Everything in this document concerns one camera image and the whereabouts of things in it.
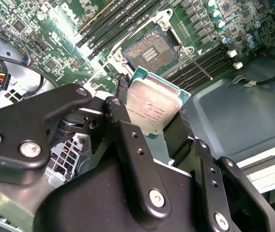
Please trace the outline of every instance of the motherboard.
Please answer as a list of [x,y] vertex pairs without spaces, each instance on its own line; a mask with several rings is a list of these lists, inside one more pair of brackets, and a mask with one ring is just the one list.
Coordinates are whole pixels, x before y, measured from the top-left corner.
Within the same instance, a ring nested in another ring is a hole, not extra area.
[[0,28],[59,85],[113,92],[140,66],[196,93],[275,46],[275,0],[0,0]]

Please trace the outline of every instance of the black ram slot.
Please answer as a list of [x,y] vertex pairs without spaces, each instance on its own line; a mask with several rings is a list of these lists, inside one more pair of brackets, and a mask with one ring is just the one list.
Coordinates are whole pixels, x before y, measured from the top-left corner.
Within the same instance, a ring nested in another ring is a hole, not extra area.
[[[212,73],[212,75],[213,75],[213,76],[217,76],[217,75],[223,73],[224,71],[226,71],[226,70],[228,70],[228,69],[229,69],[229,68],[227,68],[226,66],[223,66],[221,69],[218,69],[218,70],[214,71],[214,72]],[[201,80],[199,80],[199,81],[197,81],[197,82],[195,82],[195,83],[192,83],[191,85],[186,86],[186,87],[185,87],[185,90],[189,92],[189,91],[191,91],[191,90],[193,90],[193,89],[195,89],[195,88],[198,88],[199,86],[203,85],[204,83],[206,83],[206,82],[208,82],[208,81],[210,81],[210,79],[207,78],[207,77],[204,77],[204,78],[202,78]]]
[[[207,70],[210,69],[215,63],[218,63],[218,62],[220,62],[220,61],[223,60],[223,59],[224,59],[225,62],[226,62],[225,54],[220,54],[220,55],[217,56],[217,57],[213,57],[212,60],[209,60],[209,61],[206,61],[206,62],[200,64],[200,66],[201,66],[203,69],[205,69],[205,70],[207,71]],[[187,76],[187,75],[193,76],[193,75],[195,75],[195,74],[197,74],[197,73],[201,73],[201,72],[202,72],[202,71],[201,71],[197,66],[195,66],[195,67],[193,67],[192,69],[187,70],[185,73],[182,73],[182,75],[181,75],[180,77],[176,78],[175,80],[172,80],[171,82],[172,82],[173,84],[175,84],[175,85],[179,85],[179,84],[181,84],[180,82],[182,81],[182,80],[180,80],[181,77],[184,77],[184,76]]]
[[91,43],[96,44],[100,40],[102,40],[106,35],[107,32],[110,31],[112,28],[119,25],[122,21],[125,21],[128,17],[130,17],[137,9],[141,8],[146,0],[140,0],[136,2],[135,5],[131,6],[130,10],[128,12],[124,12],[121,17],[116,19],[116,21],[113,23],[113,25],[110,25],[109,27],[105,28],[103,32],[100,32],[99,34],[95,34],[94,38],[92,38]]
[[118,4],[120,1],[114,1],[114,3],[109,6],[102,14],[100,14],[96,20],[94,20],[92,23],[90,23],[86,28],[82,28],[81,30],[78,31],[79,34],[85,33],[89,28],[91,28],[98,20],[101,20],[102,18],[106,17],[110,13],[110,9],[113,8],[116,4]]
[[93,51],[93,55],[96,56],[98,55],[104,48],[106,45],[108,45],[110,42],[112,42],[116,37],[118,37],[122,32],[124,32],[125,30],[129,29],[131,26],[133,26],[137,21],[141,20],[140,24],[143,23],[146,18],[144,20],[142,20],[143,16],[151,9],[153,8],[157,3],[160,2],[160,0],[153,0],[151,1],[152,4],[149,5],[148,7],[144,8],[140,13],[138,13],[138,15],[132,19],[132,21],[127,22],[122,28],[119,28],[113,35],[109,36],[109,39],[107,39],[106,41],[103,42],[102,45],[100,45],[99,47],[97,47],[94,51]]
[[[224,55],[225,54],[223,54],[222,52],[213,54],[212,57],[209,57],[209,59],[207,59],[207,60],[205,60],[203,62],[200,62],[199,64],[200,64],[200,66],[203,66],[203,64],[205,64],[205,63],[209,64],[208,62],[209,62],[210,59],[214,59],[214,58],[217,58],[217,57],[222,58]],[[194,63],[191,63],[186,68],[183,68],[182,70],[180,70],[176,74],[174,74],[172,76],[172,78],[169,77],[168,80],[174,82],[174,81],[178,80],[180,77],[182,77],[184,75],[187,75],[188,73],[192,72],[194,69],[197,69],[197,68],[198,67]]]
[[119,14],[122,10],[126,9],[128,7],[128,5],[130,4],[131,0],[127,0],[125,2],[123,2],[122,4],[120,4],[116,9],[114,9],[111,14],[108,14],[106,16],[106,18],[102,21],[99,22],[100,25],[95,25],[93,24],[93,26],[89,29],[89,31],[87,31],[86,33],[86,37],[91,38],[93,35],[95,35],[98,32],[98,28],[102,27],[105,25],[105,23],[109,23],[109,24],[114,24],[114,20],[113,17],[115,17],[117,14]]
[[[204,62],[205,60],[209,60],[210,58],[212,58],[213,56],[216,56],[217,54],[222,54],[223,50],[224,50],[224,47],[219,45],[216,48],[214,48],[212,51],[208,52],[207,54],[205,54],[202,57],[200,57],[199,59],[197,59],[196,62],[198,64],[200,64],[201,62]],[[191,63],[191,64],[187,65],[183,69],[176,72],[174,75],[168,77],[167,80],[170,81],[171,79],[174,79],[178,75],[182,75],[182,73],[184,73],[186,70],[188,70],[188,69],[190,69],[191,67],[194,67],[194,66],[195,66],[194,63]]]
[[[209,75],[214,75],[214,73],[217,70],[221,70],[223,67],[225,67],[226,69],[229,68],[229,66],[227,66],[227,63],[221,62],[221,63],[218,63],[216,67],[213,67],[213,68],[207,70],[207,73]],[[186,78],[187,78],[187,80],[185,82],[178,85],[180,88],[187,88],[188,86],[194,84],[199,79],[203,79],[203,78],[209,79],[203,72],[196,74],[196,75],[191,75],[190,77],[186,77]]]
[[[216,69],[213,69],[213,70],[208,70],[208,74],[209,75],[214,75],[214,73],[217,71],[217,70],[220,70],[222,69],[223,67],[225,67],[226,69],[228,68],[226,66],[226,64],[221,64],[219,65],[218,68]],[[198,80],[202,80],[204,78],[207,78],[209,80],[209,78],[204,74],[204,73],[199,73],[198,75],[195,75],[195,76],[190,76],[187,78],[186,81],[184,81],[182,84],[178,85],[180,88],[183,88],[183,89],[186,89],[188,88],[188,86],[191,86],[193,85],[195,82],[197,82]]]

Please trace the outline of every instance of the screw hole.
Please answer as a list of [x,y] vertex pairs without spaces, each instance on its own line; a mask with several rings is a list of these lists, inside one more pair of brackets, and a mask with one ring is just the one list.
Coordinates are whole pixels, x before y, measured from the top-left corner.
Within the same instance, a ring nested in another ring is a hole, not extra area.
[[212,184],[214,185],[215,188],[218,188],[218,184],[217,184],[216,181],[213,181],[213,180],[212,180]]
[[132,136],[132,138],[137,138],[138,137],[138,135],[135,132],[132,132],[131,136]]
[[138,153],[140,156],[143,156],[143,155],[144,155],[144,151],[143,151],[141,148],[138,149],[137,153]]
[[90,128],[90,129],[94,129],[94,128],[96,128],[97,126],[98,126],[98,122],[95,121],[95,120],[92,120],[92,121],[90,122],[90,124],[89,124],[89,128]]

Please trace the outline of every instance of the capacitor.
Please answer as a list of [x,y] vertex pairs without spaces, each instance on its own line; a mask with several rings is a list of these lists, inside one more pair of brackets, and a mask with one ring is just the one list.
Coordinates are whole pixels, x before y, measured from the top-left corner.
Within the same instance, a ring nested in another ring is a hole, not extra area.
[[250,48],[250,49],[254,49],[255,47],[257,47],[257,43],[256,42],[248,43],[247,47]]
[[227,44],[228,43],[228,39],[225,36],[220,37],[220,41],[223,44]]
[[208,0],[206,2],[206,6],[207,7],[214,7],[216,5],[216,1],[215,0]]
[[211,16],[213,18],[220,18],[221,17],[221,13],[219,10],[213,10],[212,13],[211,13]]
[[254,24],[254,28],[260,28],[261,27],[261,22],[257,21],[255,24]]
[[225,23],[225,21],[223,21],[223,20],[219,20],[219,21],[216,23],[216,26],[217,26],[218,28],[224,28],[225,25],[226,25],[226,23]]
[[252,43],[254,40],[255,40],[255,37],[250,35],[250,34],[247,34],[245,36],[245,40],[248,42],[248,43]]
[[46,19],[46,14],[43,11],[38,11],[36,17],[39,21],[44,21]]

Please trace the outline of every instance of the gray metal panel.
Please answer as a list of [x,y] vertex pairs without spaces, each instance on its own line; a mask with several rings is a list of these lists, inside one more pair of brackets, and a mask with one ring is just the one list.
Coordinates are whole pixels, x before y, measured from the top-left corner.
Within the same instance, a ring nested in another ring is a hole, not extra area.
[[[258,58],[237,72],[253,80],[275,75],[275,61]],[[244,87],[222,79],[192,96],[184,107],[194,134],[215,158],[235,162],[275,147],[275,83]]]

